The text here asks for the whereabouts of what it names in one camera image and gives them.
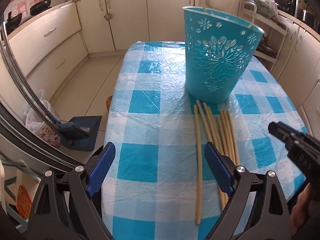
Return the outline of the person hand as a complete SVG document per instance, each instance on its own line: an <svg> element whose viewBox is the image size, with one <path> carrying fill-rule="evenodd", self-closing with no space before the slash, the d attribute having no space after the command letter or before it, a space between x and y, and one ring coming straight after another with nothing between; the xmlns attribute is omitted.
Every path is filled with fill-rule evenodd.
<svg viewBox="0 0 320 240"><path fill-rule="evenodd" d="M290 215L292 236L298 231L298 228L303 225L308 217L308 208L312 199L311 190L312 186L308 183L305 189L299 194L297 202L292 209Z"/></svg>

